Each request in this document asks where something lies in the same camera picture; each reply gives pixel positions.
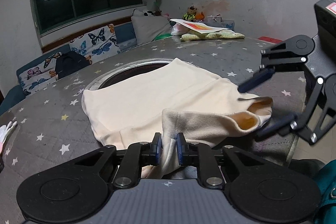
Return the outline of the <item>teal garment of operator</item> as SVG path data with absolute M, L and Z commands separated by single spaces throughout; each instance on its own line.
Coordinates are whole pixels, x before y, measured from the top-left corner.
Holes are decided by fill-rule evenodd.
M 320 189 L 322 198 L 315 212 L 313 223 L 336 224 L 336 160 L 325 165 L 314 180 Z

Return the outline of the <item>round black induction cooktop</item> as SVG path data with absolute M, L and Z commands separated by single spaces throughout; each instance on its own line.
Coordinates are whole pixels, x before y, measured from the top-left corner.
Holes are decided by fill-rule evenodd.
M 141 75 L 144 73 L 152 72 L 156 69 L 168 65 L 169 61 L 150 61 L 147 63 L 140 63 L 136 65 L 131 65 L 129 68 L 121 69 L 120 72 L 112 73 L 99 87 L 98 89 L 107 88 L 111 85 L 120 83 L 121 81 L 127 80 L 131 77 Z

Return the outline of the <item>cream sweater with number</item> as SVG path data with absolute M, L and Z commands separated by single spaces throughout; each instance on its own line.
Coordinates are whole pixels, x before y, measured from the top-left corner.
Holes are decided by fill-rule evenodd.
M 143 178 L 161 178 L 178 169 L 178 133 L 215 147 L 266 124 L 272 105 L 272 98 L 241 94 L 229 79 L 179 59 L 107 88 L 87 89 L 82 96 L 94 137 L 103 145 L 126 149 L 161 133 L 159 165 L 145 165 Z

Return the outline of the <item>red plastic stool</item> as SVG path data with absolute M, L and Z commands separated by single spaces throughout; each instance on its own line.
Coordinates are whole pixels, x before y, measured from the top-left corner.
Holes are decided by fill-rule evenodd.
M 261 37 L 258 38 L 258 40 L 268 42 L 268 43 L 273 43 L 273 44 L 279 44 L 279 43 L 282 42 L 282 40 L 275 39 L 275 38 L 270 38 L 268 36 L 261 36 Z

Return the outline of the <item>grey pillow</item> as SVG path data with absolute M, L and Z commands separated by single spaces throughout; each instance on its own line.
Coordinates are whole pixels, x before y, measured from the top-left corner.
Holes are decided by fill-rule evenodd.
M 167 17 L 153 16 L 147 11 L 134 9 L 131 22 L 139 46 L 152 42 L 157 36 L 171 33 L 171 24 Z

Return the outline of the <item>blue sofa bench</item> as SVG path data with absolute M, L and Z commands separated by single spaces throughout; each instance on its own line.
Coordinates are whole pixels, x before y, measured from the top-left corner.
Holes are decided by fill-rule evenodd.
M 72 73 L 137 45 L 132 23 L 108 24 L 77 37 L 27 63 L 16 71 L 18 83 L 1 103 L 1 114 Z

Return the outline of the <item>butterfly cushion at sofa end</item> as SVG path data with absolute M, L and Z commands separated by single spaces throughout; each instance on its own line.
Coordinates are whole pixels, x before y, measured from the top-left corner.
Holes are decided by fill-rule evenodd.
M 56 61 L 61 56 L 61 52 L 56 52 L 46 57 L 41 63 L 29 65 L 28 69 L 19 73 L 18 80 L 26 97 L 56 81 Z

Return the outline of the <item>white poster with red print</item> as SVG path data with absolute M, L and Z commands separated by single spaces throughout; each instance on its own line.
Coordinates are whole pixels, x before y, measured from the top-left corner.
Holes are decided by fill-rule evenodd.
M 183 19 L 171 19 L 171 22 L 175 22 L 178 23 L 190 30 L 193 30 L 195 32 L 198 32 L 200 34 L 209 34 L 211 32 L 219 32 L 222 30 L 225 30 L 226 28 L 223 27 L 212 27 L 212 26 L 208 26 L 204 23 L 201 22 L 190 22 L 187 20 L 183 20 Z

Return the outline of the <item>butterfly cushion near window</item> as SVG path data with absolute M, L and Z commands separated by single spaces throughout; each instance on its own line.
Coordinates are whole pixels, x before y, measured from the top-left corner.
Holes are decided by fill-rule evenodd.
M 92 61 L 102 60 L 121 53 L 113 24 L 100 27 L 81 35 L 69 43 L 76 53 L 90 57 Z

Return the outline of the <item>teddy bear in yellow vest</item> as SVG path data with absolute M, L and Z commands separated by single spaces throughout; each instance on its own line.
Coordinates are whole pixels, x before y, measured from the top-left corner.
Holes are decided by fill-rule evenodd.
M 187 13 L 183 16 L 183 20 L 194 22 L 197 14 L 197 8 L 192 5 L 187 9 Z

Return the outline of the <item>pink and white gloves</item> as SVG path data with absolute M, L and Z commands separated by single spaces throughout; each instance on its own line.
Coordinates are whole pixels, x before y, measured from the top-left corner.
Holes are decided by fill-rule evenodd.
M 3 147 L 5 145 L 7 137 L 10 135 L 10 133 L 15 129 L 17 126 L 17 121 L 10 121 L 7 125 L 1 126 L 0 130 L 0 151 L 3 151 Z

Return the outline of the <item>orange plush toy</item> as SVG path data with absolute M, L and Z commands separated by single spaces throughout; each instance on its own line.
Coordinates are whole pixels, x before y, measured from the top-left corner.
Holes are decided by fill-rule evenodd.
M 202 21 L 205 20 L 205 15 L 204 15 L 202 12 L 200 12 L 200 13 L 196 13 L 196 15 L 195 15 L 195 20 L 196 20 L 197 22 L 202 22 Z

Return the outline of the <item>clear plastic storage box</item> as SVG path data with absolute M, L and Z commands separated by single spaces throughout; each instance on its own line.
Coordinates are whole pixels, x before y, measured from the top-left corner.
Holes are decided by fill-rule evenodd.
M 230 19 L 222 19 L 221 15 L 206 17 L 205 24 L 212 27 L 222 27 L 229 30 L 234 30 L 235 22 Z

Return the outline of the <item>dark blue backpack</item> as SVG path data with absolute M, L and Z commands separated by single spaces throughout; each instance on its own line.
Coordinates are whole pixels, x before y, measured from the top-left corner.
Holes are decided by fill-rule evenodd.
M 74 51 L 63 53 L 57 60 L 55 72 L 58 79 L 62 79 L 90 65 L 85 56 Z

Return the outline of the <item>green patterned folded blanket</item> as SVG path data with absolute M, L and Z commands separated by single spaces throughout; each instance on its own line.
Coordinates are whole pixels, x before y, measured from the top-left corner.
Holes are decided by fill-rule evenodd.
M 180 38 L 182 42 L 190 42 L 195 40 L 216 40 L 216 39 L 244 39 L 245 35 L 234 32 L 232 30 L 222 30 L 219 32 L 210 32 L 208 34 L 201 34 L 195 31 L 191 31 L 187 34 L 183 34 Z

